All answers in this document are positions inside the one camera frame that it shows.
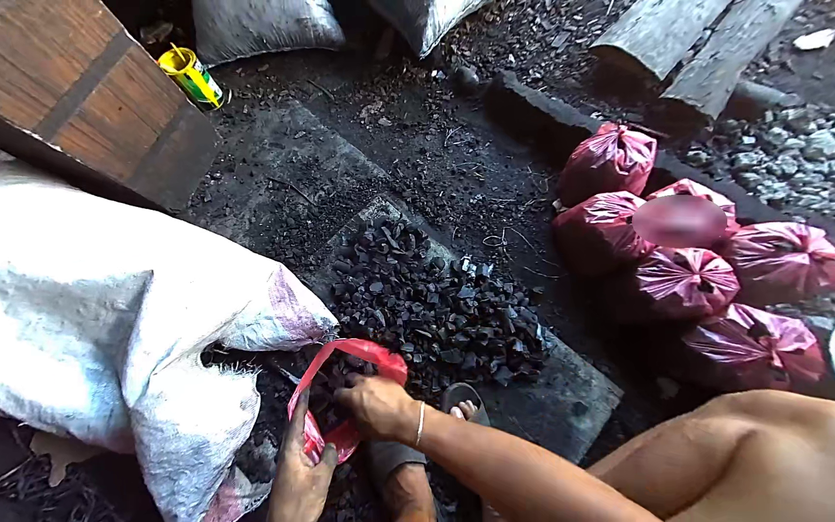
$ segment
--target red plastic bag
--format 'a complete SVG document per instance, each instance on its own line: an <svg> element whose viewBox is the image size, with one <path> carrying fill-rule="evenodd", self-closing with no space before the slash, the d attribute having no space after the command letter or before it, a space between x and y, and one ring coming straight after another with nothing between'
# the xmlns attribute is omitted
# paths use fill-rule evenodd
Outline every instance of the red plastic bag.
<svg viewBox="0 0 835 522"><path fill-rule="evenodd" d="M331 341L324 345L321 351L317 353L315 360L311 362L311 366L305 371L299 385L292 394L292 398L288 401L289 421L291 421L292 413L295 411L295 404L298 402L299 394L311 385L315 374L317 374L317 371L321 369L321 365L324 364L324 361L328 360L328 357L331 356L335 349L375 364L378 369L378 374L381 377L390 379L401 386L404 386L404 383L407 382L408 367L404 363L402 356L393 354L387 348L363 339L340 339ZM350 455L353 455L360 440L361 437L359 431L356 430L353 419L347 419L341 425L331 430L330 433L321 436L321 429L317 425L315 416L308 411L308 414L304 418L304 452L315 464L321 461L321 454L324 452L325 444L333 442L337 446L339 462L342 463L349 459Z"/></svg>
<svg viewBox="0 0 835 522"><path fill-rule="evenodd" d="M643 203L626 191L598 194L557 216L553 232L567 267L599 276L648 254L655 245L636 235L630 224Z"/></svg>
<svg viewBox="0 0 835 522"><path fill-rule="evenodd" d="M739 229L739 224L736 222L736 204L729 200L720 192L711 190L703 186L701 183L696 183L690 179L679 179L679 181L668 185L667 187L656 190L653 194L647 196L647 201L655 200L656 198L664 198L665 196L688 195L704 198L705 200L717 205L726 214L726 232L727 235L733 234Z"/></svg>
<svg viewBox="0 0 835 522"><path fill-rule="evenodd" d="M754 305L791 303L835 290L835 246L827 232L800 223L758 223L726 242L724 258Z"/></svg>
<svg viewBox="0 0 835 522"><path fill-rule="evenodd" d="M698 380L725 391L788 390L817 383L827 370L817 338L802 321L745 304L731 304L682 340L702 356L706 368L695 369Z"/></svg>
<svg viewBox="0 0 835 522"><path fill-rule="evenodd" d="M575 148L560 174L562 204L575 206L602 192L640 195L656 161L656 140L626 125L604 124Z"/></svg>
<svg viewBox="0 0 835 522"><path fill-rule="evenodd" d="M619 312L623 322L705 318L723 311L739 291L733 268L702 248L659 247L634 275L629 291L613 297L628 312Z"/></svg>

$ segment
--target bracelet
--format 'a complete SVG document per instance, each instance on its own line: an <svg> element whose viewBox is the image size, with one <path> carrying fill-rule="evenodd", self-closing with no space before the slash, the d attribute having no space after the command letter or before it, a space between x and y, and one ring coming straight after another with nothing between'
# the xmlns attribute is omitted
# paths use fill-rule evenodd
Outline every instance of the bracelet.
<svg viewBox="0 0 835 522"><path fill-rule="evenodd" d="M420 436L424 434L424 407L427 406L427 403L423 400L420 401L420 421L417 423L417 440L415 441L415 447L420 444Z"/></svg>

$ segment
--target person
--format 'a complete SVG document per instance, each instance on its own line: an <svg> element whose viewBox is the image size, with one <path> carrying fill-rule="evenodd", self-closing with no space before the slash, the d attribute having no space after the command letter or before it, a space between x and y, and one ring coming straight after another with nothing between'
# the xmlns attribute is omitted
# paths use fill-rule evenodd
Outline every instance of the person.
<svg viewBox="0 0 835 522"><path fill-rule="evenodd" d="M630 440L587 471L459 412L413 400L380 377L354 378L338 400L362 432L419 450L506 520L835 522L835 402L772 390L714 398ZM294 419L302 419L300 400ZM423 422L421 411L424 410ZM302 423L287 431L269 520L317 520L336 466L302 454ZM383 485L393 519L436 520L422 466L404 464Z"/></svg>

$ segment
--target yellow can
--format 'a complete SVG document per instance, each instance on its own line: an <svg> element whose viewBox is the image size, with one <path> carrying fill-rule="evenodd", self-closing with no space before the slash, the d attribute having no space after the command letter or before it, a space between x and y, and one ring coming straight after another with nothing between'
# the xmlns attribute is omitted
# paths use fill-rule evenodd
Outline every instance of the yellow can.
<svg viewBox="0 0 835 522"><path fill-rule="evenodd" d="M191 49L173 45L173 49L159 57L157 64L170 78L176 80L193 101L214 109L221 107L221 88Z"/></svg>

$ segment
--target hand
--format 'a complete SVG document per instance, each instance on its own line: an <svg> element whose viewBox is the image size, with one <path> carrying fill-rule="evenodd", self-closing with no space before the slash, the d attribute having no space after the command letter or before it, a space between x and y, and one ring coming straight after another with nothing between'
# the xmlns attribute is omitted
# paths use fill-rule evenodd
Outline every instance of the hand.
<svg viewBox="0 0 835 522"><path fill-rule="evenodd" d="M379 440L413 444L418 436L420 402L394 381L353 374L354 387L337 390L335 399L356 415L360 432Z"/></svg>
<svg viewBox="0 0 835 522"><path fill-rule="evenodd" d="M300 394L279 448L269 501L269 522L315 522L328 498L328 487L337 467L337 449L333 444L327 444L318 465L302 451L308 394L308 389Z"/></svg>

